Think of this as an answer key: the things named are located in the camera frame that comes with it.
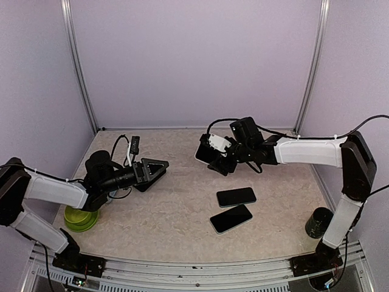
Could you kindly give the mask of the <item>black phone front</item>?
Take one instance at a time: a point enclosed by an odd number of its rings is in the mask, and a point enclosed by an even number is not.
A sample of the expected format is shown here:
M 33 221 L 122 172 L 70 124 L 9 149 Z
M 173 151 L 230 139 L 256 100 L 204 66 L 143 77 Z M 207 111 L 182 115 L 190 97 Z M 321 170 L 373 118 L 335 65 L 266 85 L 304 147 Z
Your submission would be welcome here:
M 253 218 L 248 208 L 241 204 L 221 212 L 210 218 L 210 222 L 218 234 L 225 233 Z

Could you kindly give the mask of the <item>clear phone case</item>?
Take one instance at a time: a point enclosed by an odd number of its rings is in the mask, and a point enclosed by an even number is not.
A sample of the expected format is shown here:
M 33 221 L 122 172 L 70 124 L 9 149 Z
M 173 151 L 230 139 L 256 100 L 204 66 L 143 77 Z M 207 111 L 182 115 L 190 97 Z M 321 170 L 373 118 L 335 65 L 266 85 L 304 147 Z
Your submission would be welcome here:
M 199 147 L 195 153 L 195 158 L 205 164 L 210 164 L 215 161 L 220 154 L 219 151 L 209 145 L 208 137 L 209 135 L 206 133 L 201 136 Z

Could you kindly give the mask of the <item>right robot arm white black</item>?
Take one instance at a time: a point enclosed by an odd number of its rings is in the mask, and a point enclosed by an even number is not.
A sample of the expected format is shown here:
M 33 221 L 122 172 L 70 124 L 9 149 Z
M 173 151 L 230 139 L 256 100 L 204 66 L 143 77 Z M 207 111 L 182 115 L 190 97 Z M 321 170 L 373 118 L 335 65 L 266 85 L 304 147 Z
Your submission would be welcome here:
M 213 121 L 201 136 L 201 145 L 210 151 L 208 167 L 224 176 L 238 164 L 309 165 L 316 172 L 334 169 L 339 177 L 339 197 L 335 213 L 322 237 L 323 247 L 311 256 L 311 265 L 325 269 L 334 261 L 332 249 L 340 246 L 357 223 L 371 196 L 377 164 L 361 132 L 329 137 L 303 137 L 259 126 L 252 117 L 225 118 L 231 136 L 211 132 Z

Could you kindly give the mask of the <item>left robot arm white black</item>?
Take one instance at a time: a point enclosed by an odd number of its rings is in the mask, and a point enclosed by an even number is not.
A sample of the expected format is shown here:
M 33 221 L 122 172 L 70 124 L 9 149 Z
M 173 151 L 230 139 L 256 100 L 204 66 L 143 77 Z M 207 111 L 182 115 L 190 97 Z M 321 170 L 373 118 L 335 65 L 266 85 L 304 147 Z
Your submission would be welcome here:
M 134 187 L 145 192 L 167 172 L 169 163 L 143 158 L 124 167 L 111 159 L 109 152 L 99 150 L 85 163 L 83 179 L 63 179 L 43 174 L 12 158 L 1 166 L 1 225 L 38 241 L 60 258 L 71 270 L 85 264 L 85 257 L 69 233 L 54 228 L 34 214 L 24 200 L 41 200 L 95 212 L 112 192 Z

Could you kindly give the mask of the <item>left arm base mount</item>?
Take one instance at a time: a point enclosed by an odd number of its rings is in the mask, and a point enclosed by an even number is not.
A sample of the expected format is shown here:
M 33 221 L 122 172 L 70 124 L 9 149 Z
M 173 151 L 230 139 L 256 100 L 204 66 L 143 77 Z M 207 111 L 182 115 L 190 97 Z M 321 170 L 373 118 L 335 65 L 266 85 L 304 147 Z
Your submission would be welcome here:
M 67 245 L 61 252 L 55 253 L 52 265 L 66 271 L 101 278 L 106 259 L 82 254 L 79 245 L 71 235 L 62 228 L 60 228 L 60 232 L 65 236 Z

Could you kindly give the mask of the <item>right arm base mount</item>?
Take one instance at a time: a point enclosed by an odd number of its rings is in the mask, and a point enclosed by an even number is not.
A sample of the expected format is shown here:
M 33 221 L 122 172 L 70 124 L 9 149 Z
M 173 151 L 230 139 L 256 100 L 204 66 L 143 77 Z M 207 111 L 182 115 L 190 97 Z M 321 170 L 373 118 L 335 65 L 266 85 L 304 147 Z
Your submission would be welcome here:
M 292 257 L 289 262 L 294 277 L 314 274 L 343 265 L 339 248 L 330 248 L 322 241 L 318 243 L 314 252 Z

